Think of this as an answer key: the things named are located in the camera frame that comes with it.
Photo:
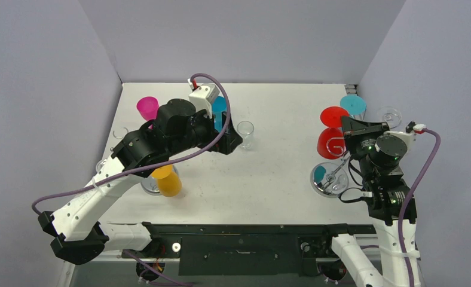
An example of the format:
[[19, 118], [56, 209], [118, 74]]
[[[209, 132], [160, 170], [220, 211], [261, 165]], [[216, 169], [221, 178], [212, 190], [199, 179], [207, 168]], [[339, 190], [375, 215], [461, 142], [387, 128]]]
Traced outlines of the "clear glass tumbler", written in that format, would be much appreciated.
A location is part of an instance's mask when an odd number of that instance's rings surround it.
[[243, 149], [249, 149], [253, 144], [253, 136], [255, 131], [254, 125], [250, 121], [241, 121], [238, 123], [236, 129], [243, 140], [240, 147]]

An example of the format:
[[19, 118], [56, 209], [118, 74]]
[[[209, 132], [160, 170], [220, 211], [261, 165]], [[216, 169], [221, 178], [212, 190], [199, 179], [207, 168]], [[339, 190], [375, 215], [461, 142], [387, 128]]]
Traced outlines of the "red plastic wine glass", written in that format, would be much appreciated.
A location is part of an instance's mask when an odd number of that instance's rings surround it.
[[341, 131], [341, 117], [348, 112], [339, 106], [330, 106], [320, 113], [320, 121], [326, 128], [317, 140], [317, 152], [323, 158], [334, 160], [340, 158], [345, 151], [345, 142]]

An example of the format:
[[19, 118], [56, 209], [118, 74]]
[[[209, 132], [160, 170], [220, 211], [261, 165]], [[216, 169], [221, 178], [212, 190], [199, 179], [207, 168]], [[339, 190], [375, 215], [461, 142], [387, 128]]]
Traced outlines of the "blue plastic wine glass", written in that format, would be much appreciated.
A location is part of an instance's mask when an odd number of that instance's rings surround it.
[[212, 115], [214, 117], [214, 127], [217, 132], [223, 128], [222, 113], [227, 111], [227, 104], [225, 98], [218, 96], [212, 103]]

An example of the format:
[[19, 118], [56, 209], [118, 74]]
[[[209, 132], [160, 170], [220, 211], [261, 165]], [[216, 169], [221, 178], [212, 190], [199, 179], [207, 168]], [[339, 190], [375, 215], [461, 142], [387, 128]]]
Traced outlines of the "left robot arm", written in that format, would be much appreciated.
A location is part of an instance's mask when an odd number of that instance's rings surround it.
[[181, 152], [232, 153], [243, 140], [228, 112], [222, 113], [222, 122], [224, 130], [219, 132], [206, 110], [196, 110], [184, 99], [160, 106], [154, 120], [125, 135], [79, 195], [54, 212], [39, 214], [42, 230], [53, 237], [50, 246], [55, 256], [81, 265], [104, 251], [158, 254], [161, 242], [151, 234], [150, 223], [103, 224], [100, 217], [154, 170], [178, 163]]

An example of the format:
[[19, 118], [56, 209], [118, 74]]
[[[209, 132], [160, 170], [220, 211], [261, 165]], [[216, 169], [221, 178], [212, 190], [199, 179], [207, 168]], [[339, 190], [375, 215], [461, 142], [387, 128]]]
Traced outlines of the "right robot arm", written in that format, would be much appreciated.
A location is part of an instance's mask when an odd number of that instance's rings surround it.
[[356, 286], [420, 286], [419, 251], [415, 245], [417, 211], [403, 179], [401, 159], [416, 140], [414, 129], [391, 131], [388, 123], [341, 117], [346, 150], [359, 163], [363, 196], [377, 233], [378, 270], [350, 233], [330, 232], [319, 239], [320, 250], [337, 255]]

